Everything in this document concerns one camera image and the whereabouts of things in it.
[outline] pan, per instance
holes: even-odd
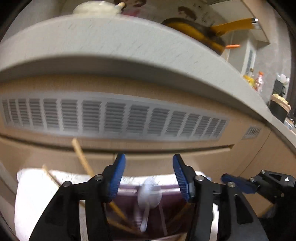
[[[183,18],[169,18],[164,20],[162,24],[196,39],[219,55],[226,48],[226,44],[221,38],[223,34],[234,30],[261,29],[257,18],[246,18],[212,27],[206,27]]]

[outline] chopstick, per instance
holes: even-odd
[[[78,140],[76,138],[73,138],[72,140],[72,146],[74,148],[74,151],[76,153],[76,155],[78,156],[78,159],[80,161],[80,163],[82,164],[84,170],[86,171],[86,173],[88,175],[90,175],[90,177],[94,176],[94,171],[91,168],[91,166],[89,165],[88,161],[85,158],[85,155],[83,154],[83,151],[81,149],[81,146],[78,142]],[[138,231],[138,229],[127,219],[127,217],[124,215],[124,213],[121,211],[121,209],[116,205],[115,202],[111,201],[109,203],[109,206],[113,209],[113,211],[121,218],[123,219],[126,223],[129,224],[129,226],[135,230]]]
[[[45,164],[43,164],[43,166],[42,166],[42,170],[44,170],[44,172],[50,177],[50,179],[51,179],[51,180],[52,180],[52,181],[53,181],[58,187],[60,187],[60,186],[62,185],[62,184],[56,179],[56,177],[50,173],[50,171],[48,170],[48,168],[47,168],[47,166],[46,166]],[[85,208],[85,203],[84,203],[84,202],[79,201],[79,204],[80,204],[82,207]],[[116,227],[116,228],[118,228],[118,229],[121,229],[121,230],[127,231],[127,232],[132,233],[132,234],[136,234],[136,235],[141,235],[141,236],[142,236],[142,233],[141,233],[140,231],[133,230],[133,229],[127,227],[127,226],[124,226],[124,225],[122,225],[122,224],[116,222],[115,220],[113,220],[113,219],[111,219],[111,218],[107,218],[107,222],[108,222],[110,225],[112,225],[112,226],[114,226],[114,227]]]
[[[184,207],[173,217],[171,221],[168,222],[166,226],[170,227],[173,222],[180,219],[183,216],[183,214],[188,210],[189,207],[190,207],[190,203],[186,203]]]

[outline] metal bolt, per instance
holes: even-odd
[[[71,185],[72,185],[72,182],[70,182],[70,181],[65,181],[62,184],[63,187],[68,187],[68,186],[71,186]]]
[[[103,180],[103,176],[100,175],[100,174],[98,174],[98,175],[95,175],[95,176],[94,176],[94,179],[95,179],[96,181],[102,181],[102,180]]]
[[[235,183],[234,182],[228,182],[227,185],[231,188],[234,188],[235,187]]]
[[[196,175],[195,176],[195,180],[196,181],[203,181],[204,180],[204,177],[202,175]]]

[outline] white countertop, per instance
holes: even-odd
[[[295,135],[239,72],[204,45],[148,20],[68,15],[40,22],[0,44],[0,80],[92,73],[196,93],[265,122],[296,153]]]

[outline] ventilation grille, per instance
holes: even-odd
[[[128,115],[127,132],[142,134],[148,113],[148,106],[132,105]]]
[[[249,127],[249,129],[247,130],[246,134],[243,136],[243,139],[257,137],[258,134],[259,134],[259,132],[260,132],[260,130],[261,130],[260,127],[255,127],[255,126]]]
[[[106,132],[122,132],[125,104],[108,102],[106,104],[105,126]]]
[[[78,131],[77,100],[62,99],[63,128],[66,131]]]
[[[29,99],[29,106],[31,111],[33,127],[44,127],[41,109],[40,109],[40,100],[39,99]]]
[[[59,130],[59,118],[57,114],[57,99],[44,99],[45,119],[48,129]]]
[[[101,102],[87,101],[82,102],[82,128],[85,132],[100,131],[100,108]]]
[[[167,102],[94,92],[0,96],[6,125],[64,136],[167,141],[215,140],[228,119]],[[244,138],[254,137],[250,128]]]

